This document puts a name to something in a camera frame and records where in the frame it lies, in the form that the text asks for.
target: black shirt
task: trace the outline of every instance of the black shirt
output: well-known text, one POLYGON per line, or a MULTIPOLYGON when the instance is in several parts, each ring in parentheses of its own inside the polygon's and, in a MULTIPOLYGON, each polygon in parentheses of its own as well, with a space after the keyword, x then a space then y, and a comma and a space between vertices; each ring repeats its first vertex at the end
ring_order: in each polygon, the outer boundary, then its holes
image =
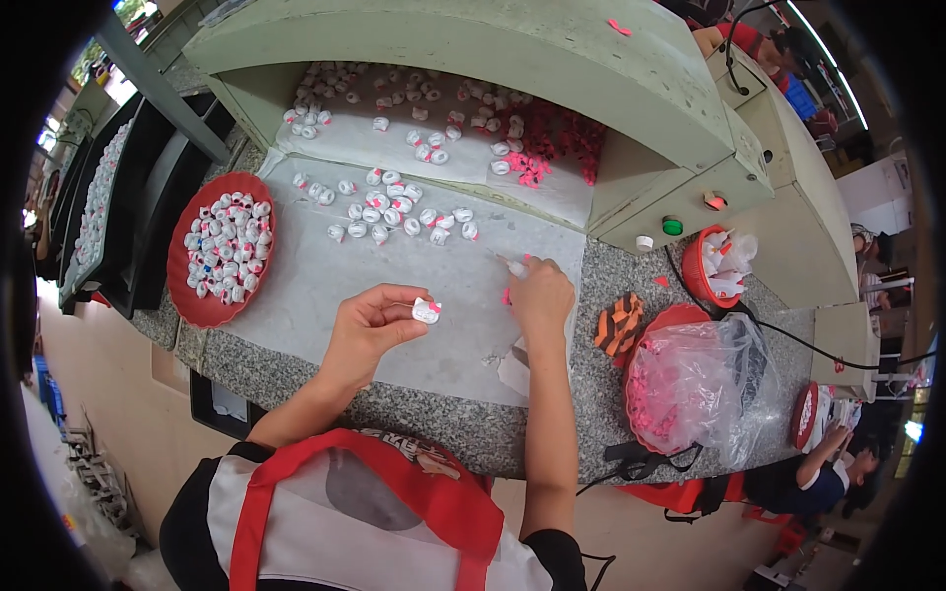
MULTIPOLYGON (((272 452, 255 443, 240 442, 229 455, 261 463, 272 452)), ((207 528, 210 482, 220 458, 204 459, 181 488, 161 524, 161 556, 181 591, 226 591, 229 580, 217 561, 217 553, 207 528)), ((552 575, 552 591, 586 591, 585 566, 578 543, 559 530, 537 531, 522 541, 535 552, 552 575)), ((366 566, 370 557, 364 557, 366 566)), ((337 587, 315 582, 262 579, 258 591, 336 591, 337 587)))

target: granite countertop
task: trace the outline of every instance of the granite countertop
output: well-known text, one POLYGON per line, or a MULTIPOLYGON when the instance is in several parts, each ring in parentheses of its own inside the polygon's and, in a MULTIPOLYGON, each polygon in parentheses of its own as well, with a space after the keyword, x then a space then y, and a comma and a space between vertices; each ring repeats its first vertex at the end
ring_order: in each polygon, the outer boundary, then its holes
MULTIPOLYGON (((230 170, 256 172, 265 154, 235 128, 227 138, 233 158, 226 166, 211 166, 204 182, 230 170)), ((679 266, 682 243, 672 248, 679 266)), ((811 342, 815 313, 812 309, 786 310, 785 305, 754 277, 745 280, 744 302, 761 320, 811 342)), ((598 315, 624 292, 634 291, 645 302, 644 321, 671 304, 690 298, 674 278, 663 250, 633 256, 589 237, 582 264, 582 284, 571 351, 571 389, 578 430, 579 480, 590 482, 611 474, 616 462, 604 461, 604 449, 632 441, 626 428, 621 370, 613 359, 594 346, 598 315), (654 281, 666 276, 664 287, 654 281)), ((217 329, 198 329, 181 322, 165 292, 158 310, 136 311, 132 323, 143 334, 170 350, 185 365, 220 383, 233 393, 263 408, 287 400, 312 377, 318 366, 299 357, 277 353, 217 329)), ((754 413, 758 432, 745 468, 791 457, 797 451, 788 443, 787 427, 797 393, 810 380, 812 352, 783 335, 763 329, 766 344, 778 369, 778 391, 761 394, 762 412, 754 413)), ((449 449, 471 471, 504 478, 523 478, 523 449, 528 410, 477 400, 402 388, 375 382, 359 392, 340 418, 342 426, 385 428, 425 438, 449 449)), ((687 463, 686 456, 678 463, 687 463)), ((686 478, 730 472, 719 462, 715 449, 705 449, 686 478)), ((680 479, 673 469, 661 466, 641 482, 680 479)), ((622 483, 612 478, 607 483, 622 483)))

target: blue crate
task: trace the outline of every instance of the blue crate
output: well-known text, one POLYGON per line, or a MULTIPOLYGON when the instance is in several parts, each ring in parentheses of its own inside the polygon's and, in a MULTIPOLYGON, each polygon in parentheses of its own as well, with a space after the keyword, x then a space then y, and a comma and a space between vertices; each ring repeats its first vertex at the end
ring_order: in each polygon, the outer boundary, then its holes
POLYGON ((809 117, 814 117, 815 113, 818 112, 815 102, 812 101, 812 97, 808 94, 805 85, 791 74, 788 75, 788 90, 785 92, 785 98, 788 99, 789 104, 792 105, 792 108, 795 109, 795 113, 798 113, 798 117, 800 117, 802 121, 809 117))

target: black tray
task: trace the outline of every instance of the black tray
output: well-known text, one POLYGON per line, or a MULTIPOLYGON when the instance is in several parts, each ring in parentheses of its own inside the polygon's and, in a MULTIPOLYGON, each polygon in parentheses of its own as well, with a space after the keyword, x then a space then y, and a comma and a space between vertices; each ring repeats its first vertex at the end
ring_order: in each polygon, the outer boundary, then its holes
MULTIPOLYGON (((86 301, 82 288, 88 282, 98 282, 98 291, 128 319, 135 309, 156 309, 164 289, 167 246, 174 225, 200 188, 210 166, 209 158, 190 144, 154 106, 138 97, 140 104, 115 169, 101 261, 77 277, 70 291, 61 292, 63 312, 68 313, 70 301, 86 301)), ((220 138, 233 127, 233 117, 212 94, 186 96, 184 101, 220 138)), ((95 150, 91 150, 87 158, 84 168, 91 168, 90 180, 95 175, 95 166, 90 159, 94 156, 97 165, 108 140, 124 123, 121 121, 109 130, 113 121, 99 135, 107 138, 102 150, 97 155, 95 150)), ((88 183, 81 191, 81 201, 79 192, 73 199, 73 210, 77 207, 78 210, 70 218, 70 226, 75 224, 76 227, 66 233, 68 244, 63 247, 60 285, 68 269, 66 257, 71 257, 72 243, 79 235, 87 188, 88 183)))
MULTIPOLYGON (((76 249, 76 238, 79 237, 79 226, 81 225, 82 212, 85 210, 85 197, 89 192, 89 183, 96 175, 98 160, 105 153, 105 147, 109 145, 112 138, 118 133, 118 128, 125 125, 134 117, 142 100, 141 94, 137 93, 128 99, 121 109, 112 115, 109 122, 105 124, 98 137, 92 142, 88 153, 85 155, 85 161, 82 163, 81 172, 76 179, 76 188, 72 196, 72 202, 69 204, 69 217, 65 221, 64 240, 62 242, 62 259, 60 261, 60 275, 57 285, 62 288, 65 281, 65 272, 69 269, 69 261, 72 253, 76 249)), ((60 307, 64 307, 63 297, 60 296, 60 307)))
POLYGON ((232 416, 217 414, 214 411, 213 384, 210 379, 198 374, 194 370, 190 371, 191 418, 201 425, 209 426, 215 431, 219 431, 230 437, 241 441, 246 439, 251 429, 253 429, 253 425, 255 425, 256 421, 266 414, 267 411, 247 400, 246 423, 232 416))
MULTIPOLYGON (((234 118, 212 94, 184 100, 220 139, 233 128, 234 118)), ((123 195, 131 197, 134 208, 131 261, 118 273, 101 275, 98 291, 125 318, 130 319, 134 310, 157 309, 161 303, 174 226, 200 189, 210 164, 209 157, 175 130, 144 185, 123 195)))

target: person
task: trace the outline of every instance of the person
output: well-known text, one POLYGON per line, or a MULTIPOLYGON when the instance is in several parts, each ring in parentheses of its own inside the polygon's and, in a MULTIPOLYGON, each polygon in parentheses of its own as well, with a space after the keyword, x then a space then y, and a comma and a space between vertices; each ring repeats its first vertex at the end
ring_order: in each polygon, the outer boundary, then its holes
POLYGON ((527 278, 509 277, 531 367, 518 537, 435 443, 328 430, 386 351, 440 328, 412 320, 415 298, 433 301, 426 289, 382 284, 339 305, 315 376, 184 484, 160 531, 175 583, 183 591, 587 589, 573 537, 578 443, 565 322, 574 287, 552 260, 525 265, 527 278))
MULTIPOLYGON (((704 58, 726 41, 731 29, 732 23, 719 23, 692 32, 704 58)), ((732 42, 755 60, 785 94, 788 92, 789 73, 796 78, 808 77, 811 69, 808 62, 812 60, 808 56, 814 54, 812 42, 804 31, 793 26, 781 31, 773 30, 770 34, 771 37, 765 37, 751 26, 737 23, 732 42)))
POLYGON ((654 0, 683 19, 690 30, 714 26, 732 11, 733 0, 654 0))
POLYGON ((846 453, 850 438, 850 429, 831 422, 808 455, 746 470, 743 488, 749 502, 771 513, 830 511, 851 485, 863 486, 865 477, 877 469, 877 457, 869 448, 857 456, 846 453), (829 461, 835 452, 837 459, 829 461))
POLYGON ((875 234, 861 224, 851 223, 850 236, 854 241, 855 255, 888 267, 893 263, 893 237, 890 235, 884 232, 875 234))
MULTIPOLYGON (((882 283, 881 278, 874 273, 863 273, 861 275, 861 287, 878 286, 882 283)), ((910 292, 906 287, 890 287, 880 291, 869 291, 861 294, 861 298, 867 303, 867 309, 871 312, 905 307, 911 303, 910 292)))

